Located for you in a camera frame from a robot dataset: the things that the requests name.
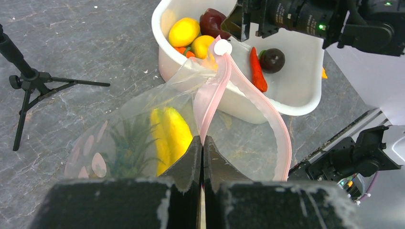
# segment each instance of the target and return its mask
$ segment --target ziplock bag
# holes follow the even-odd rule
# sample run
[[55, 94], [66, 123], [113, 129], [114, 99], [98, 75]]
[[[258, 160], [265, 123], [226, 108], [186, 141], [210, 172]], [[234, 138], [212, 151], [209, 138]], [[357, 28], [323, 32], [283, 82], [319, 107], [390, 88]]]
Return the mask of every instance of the ziplock bag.
[[[247, 177], [286, 180], [291, 161], [287, 128], [230, 54], [215, 54], [223, 45], [229, 43], [216, 38], [206, 59], [188, 59], [164, 85], [132, 98], [83, 133], [75, 141], [65, 176], [159, 176], [184, 155], [194, 136], [200, 135], [204, 144], [210, 135], [219, 152]], [[230, 81], [268, 122], [251, 124], [217, 110]]]

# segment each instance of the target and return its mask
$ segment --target tripod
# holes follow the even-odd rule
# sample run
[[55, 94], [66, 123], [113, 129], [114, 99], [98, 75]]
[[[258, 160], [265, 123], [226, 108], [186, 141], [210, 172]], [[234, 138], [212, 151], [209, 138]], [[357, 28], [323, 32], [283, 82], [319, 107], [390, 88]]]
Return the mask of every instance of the tripod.
[[[17, 151], [20, 148], [22, 130], [24, 128], [25, 117], [28, 110], [35, 106], [39, 101], [50, 97], [51, 95], [74, 86], [76, 84], [86, 84], [94, 86], [109, 87], [109, 83], [99, 83], [84, 80], [73, 80], [51, 77], [49, 73], [39, 72], [33, 69], [24, 60], [24, 56], [20, 50], [15, 46], [15, 44], [10, 40], [10, 38], [3, 33], [3, 26], [0, 24], [0, 53], [9, 62], [14, 64], [18, 70], [21, 72], [21, 76], [12, 75], [9, 77], [11, 86], [14, 89], [23, 89], [25, 91], [24, 100], [22, 102], [22, 107], [19, 112], [20, 119], [18, 121], [17, 133], [14, 139], [13, 151]], [[60, 87], [49, 89], [45, 83], [50, 82], [63, 82], [67, 83]], [[30, 102], [31, 94], [37, 89], [40, 95]]]

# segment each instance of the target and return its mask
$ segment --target gray marble surface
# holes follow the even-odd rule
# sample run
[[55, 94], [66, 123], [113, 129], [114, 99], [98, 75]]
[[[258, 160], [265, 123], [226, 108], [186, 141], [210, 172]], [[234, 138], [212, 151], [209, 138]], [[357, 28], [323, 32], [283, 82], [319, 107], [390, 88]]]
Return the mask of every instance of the gray marble surface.
[[[0, 58], [1, 229], [29, 225], [47, 190], [63, 179], [64, 162], [80, 134], [130, 98], [163, 83], [154, 77], [159, 76], [158, 45], [150, 27], [158, 2], [0, 3], [0, 23], [32, 67], [55, 77], [112, 83], [109, 88], [77, 85], [40, 102], [28, 112], [20, 150], [13, 152], [23, 91], [10, 87], [8, 76], [18, 71]], [[318, 108], [309, 115], [284, 117], [293, 164], [367, 110], [327, 53], [324, 66], [329, 79], [322, 81]]]

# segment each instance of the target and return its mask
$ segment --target yellow lemon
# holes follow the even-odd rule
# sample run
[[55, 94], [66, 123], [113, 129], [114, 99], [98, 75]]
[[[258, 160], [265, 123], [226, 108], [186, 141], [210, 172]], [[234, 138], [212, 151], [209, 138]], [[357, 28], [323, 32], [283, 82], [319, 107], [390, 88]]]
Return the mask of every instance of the yellow lemon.
[[195, 54], [195, 57], [205, 59], [207, 57], [208, 48], [214, 40], [214, 37], [208, 35], [197, 37], [191, 44], [191, 50]]
[[200, 34], [200, 25], [193, 18], [183, 18], [176, 22], [169, 32], [169, 43], [175, 48], [190, 45]]

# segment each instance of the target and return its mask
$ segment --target carrot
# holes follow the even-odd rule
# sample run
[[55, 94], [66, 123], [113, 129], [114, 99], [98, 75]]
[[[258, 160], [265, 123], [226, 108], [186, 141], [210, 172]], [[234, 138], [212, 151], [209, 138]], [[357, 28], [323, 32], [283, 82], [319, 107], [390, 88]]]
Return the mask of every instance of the carrot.
[[267, 91], [267, 82], [260, 67], [260, 61], [257, 58], [256, 48], [250, 51], [250, 68], [252, 70], [252, 84], [261, 92]]
[[175, 50], [177, 50], [178, 52], [180, 52], [181, 54], [183, 54], [184, 56], [186, 56], [187, 58], [190, 57], [195, 57], [194, 53], [192, 53], [190, 50], [191, 48], [185, 48], [185, 47], [180, 47], [180, 48], [174, 48]]

